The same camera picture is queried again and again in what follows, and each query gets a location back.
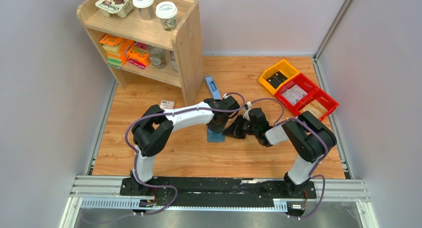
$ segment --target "white wall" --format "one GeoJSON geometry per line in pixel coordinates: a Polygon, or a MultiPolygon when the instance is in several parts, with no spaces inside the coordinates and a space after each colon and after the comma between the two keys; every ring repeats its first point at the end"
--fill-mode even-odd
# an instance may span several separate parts
{"type": "Polygon", "coordinates": [[[76,18],[83,0],[3,0],[0,227],[57,227],[87,169],[113,78],[76,18]]]}
{"type": "Polygon", "coordinates": [[[421,11],[421,0],[355,0],[321,59],[382,228],[421,227],[421,11]]]}
{"type": "Polygon", "coordinates": [[[198,0],[205,54],[314,54],[344,0],[198,0]]]}

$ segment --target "robotic arm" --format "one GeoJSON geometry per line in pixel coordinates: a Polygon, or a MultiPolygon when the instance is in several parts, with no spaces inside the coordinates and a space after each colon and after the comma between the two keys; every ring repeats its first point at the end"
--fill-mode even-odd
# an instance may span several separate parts
{"type": "Polygon", "coordinates": [[[300,194],[309,181],[316,163],[325,155],[325,149],[317,137],[309,133],[298,120],[305,123],[323,140],[328,151],[337,143],[334,134],[310,112],[304,112],[296,120],[289,120],[282,125],[270,126],[261,108],[252,109],[251,105],[248,105],[245,106],[247,109],[245,114],[238,115],[233,124],[224,129],[232,113],[211,111],[211,109],[232,111],[238,108],[240,106],[232,96],[222,100],[206,99],[197,105],[176,110],[162,110],[158,105],[151,106],[143,116],[157,113],[173,115],[144,119],[132,128],[133,141],[140,151],[135,169],[141,181],[147,182],[152,178],[155,155],[163,150],[172,132],[195,124],[206,124],[212,131],[223,132],[226,136],[238,139],[245,139],[247,134],[254,135],[259,144],[266,147],[290,140],[298,156],[293,167],[284,176],[284,189],[292,197],[300,194]]]}

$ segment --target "wooden tabletop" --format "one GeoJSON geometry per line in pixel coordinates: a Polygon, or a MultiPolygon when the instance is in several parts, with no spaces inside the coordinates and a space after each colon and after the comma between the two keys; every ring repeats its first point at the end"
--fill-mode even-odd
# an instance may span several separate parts
{"type": "MultiPolygon", "coordinates": [[[[317,84],[310,57],[284,57],[317,84]]],[[[212,75],[221,95],[241,93],[247,101],[273,96],[258,83],[261,73],[282,57],[205,56],[204,75],[212,75]]],[[[211,98],[204,83],[197,102],[211,98]]],[[[180,88],[142,76],[136,76],[126,90],[117,88],[106,124],[103,140],[95,162],[93,175],[129,175],[134,153],[124,142],[127,126],[161,100],[184,107],[180,88]]],[[[254,104],[261,107],[272,124],[281,113],[280,105],[272,101],[254,104]]],[[[293,117],[286,111],[283,119],[293,117]]],[[[297,152],[289,141],[264,147],[254,136],[245,140],[226,137],[223,143],[208,143],[205,125],[195,125],[171,134],[166,147],[155,160],[155,176],[282,178],[293,166],[297,152]]],[[[326,178],[344,178],[336,148],[314,174],[326,178]]]]}

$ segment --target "blue object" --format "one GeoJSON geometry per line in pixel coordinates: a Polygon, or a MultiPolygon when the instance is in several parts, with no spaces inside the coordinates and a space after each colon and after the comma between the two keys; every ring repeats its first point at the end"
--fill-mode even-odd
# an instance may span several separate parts
{"type": "Polygon", "coordinates": [[[219,100],[221,98],[220,91],[218,91],[217,86],[214,83],[214,79],[211,75],[205,76],[205,81],[208,86],[208,90],[213,99],[219,100]]]}
{"type": "Polygon", "coordinates": [[[207,128],[207,142],[224,142],[224,134],[213,132],[207,128]]]}

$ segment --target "metal floor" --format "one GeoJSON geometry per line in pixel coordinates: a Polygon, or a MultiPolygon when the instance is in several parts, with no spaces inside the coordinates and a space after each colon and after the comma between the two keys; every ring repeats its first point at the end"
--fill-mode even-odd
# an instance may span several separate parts
{"type": "MultiPolygon", "coordinates": [[[[316,203],[307,205],[311,211],[316,203]]],[[[121,220],[91,225],[80,221],[81,214],[90,222],[104,222],[131,214],[131,210],[80,209],[76,228],[362,228],[356,203],[323,202],[318,212],[309,219],[295,221],[285,214],[276,212],[206,212],[206,211],[164,211],[152,216],[130,216],[121,220]]]]}

